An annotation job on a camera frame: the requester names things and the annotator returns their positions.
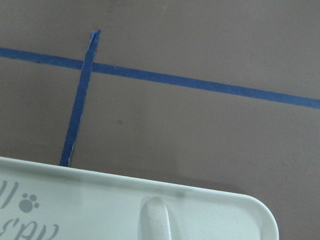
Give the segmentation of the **white bear tray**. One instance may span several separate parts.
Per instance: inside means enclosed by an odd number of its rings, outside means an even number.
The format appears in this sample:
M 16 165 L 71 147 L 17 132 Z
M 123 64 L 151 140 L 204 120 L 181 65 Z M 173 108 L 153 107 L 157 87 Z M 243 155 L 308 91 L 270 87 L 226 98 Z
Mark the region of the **white bear tray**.
M 254 197 L 2 157 L 3 240 L 141 240 L 150 198 L 169 210 L 173 240 L 277 240 L 271 211 Z

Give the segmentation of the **white ceramic spoon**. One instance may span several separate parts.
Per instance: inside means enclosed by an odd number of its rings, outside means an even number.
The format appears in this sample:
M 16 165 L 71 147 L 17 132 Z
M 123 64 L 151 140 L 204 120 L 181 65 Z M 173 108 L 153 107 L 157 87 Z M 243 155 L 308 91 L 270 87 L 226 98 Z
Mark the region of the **white ceramic spoon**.
M 140 237 L 142 240 L 173 240 L 169 209 L 160 197 L 148 199 L 140 211 Z

